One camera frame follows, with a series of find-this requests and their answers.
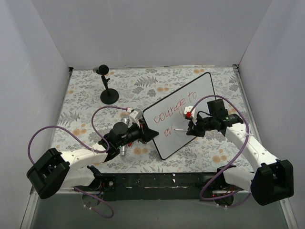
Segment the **white whiteboard black frame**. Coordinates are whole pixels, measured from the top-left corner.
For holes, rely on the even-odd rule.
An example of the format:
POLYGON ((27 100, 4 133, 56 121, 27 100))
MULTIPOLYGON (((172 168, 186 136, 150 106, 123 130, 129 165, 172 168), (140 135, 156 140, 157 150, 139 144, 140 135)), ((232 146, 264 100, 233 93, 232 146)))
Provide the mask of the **white whiteboard black frame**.
POLYGON ((186 131, 174 130, 188 128, 189 121, 183 117, 184 108, 214 94, 212 76, 210 73, 204 73, 144 109, 143 118, 146 124, 150 129, 159 132, 153 142, 161 159, 167 159, 195 139, 194 136, 187 136, 186 131))

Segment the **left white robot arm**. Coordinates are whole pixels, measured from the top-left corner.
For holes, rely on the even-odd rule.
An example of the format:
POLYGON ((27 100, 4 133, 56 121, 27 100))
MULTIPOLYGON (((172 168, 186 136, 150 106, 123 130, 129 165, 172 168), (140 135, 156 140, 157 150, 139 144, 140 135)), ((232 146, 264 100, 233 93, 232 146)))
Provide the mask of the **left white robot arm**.
POLYGON ((101 178, 90 166, 112 160, 120 153, 120 148, 134 141, 148 143, 159 135, 149 129, 141 120, 139 124, 128 126, 123 122, 113 128, 93 146, 74 151, 59 152, 48 149, 32 167, 26 176, 42 199, 47 199, 62 188, 85 186, 96 191, 101 187, 101 178))

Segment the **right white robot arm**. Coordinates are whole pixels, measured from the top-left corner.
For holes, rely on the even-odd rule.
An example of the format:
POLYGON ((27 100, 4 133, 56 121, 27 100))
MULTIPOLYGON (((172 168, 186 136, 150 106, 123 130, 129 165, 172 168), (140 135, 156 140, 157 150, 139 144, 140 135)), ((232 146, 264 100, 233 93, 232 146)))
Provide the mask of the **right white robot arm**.
POLYGON ((250 135, 249 126, 241 115, 229 114, 222 99, 209 101, 208 116, 203 118, 194 106, 187 106, 183 116, 189 121, 186 134, 203 137, 206 131, 221 132, 250 163, 253 172, 245 172, 231 163, 220 168, 203 187, 214 181, 220 189, 235 186, 248 191, 255 201, 265 206, 294 195, 293 165, 280 160, 250 135))

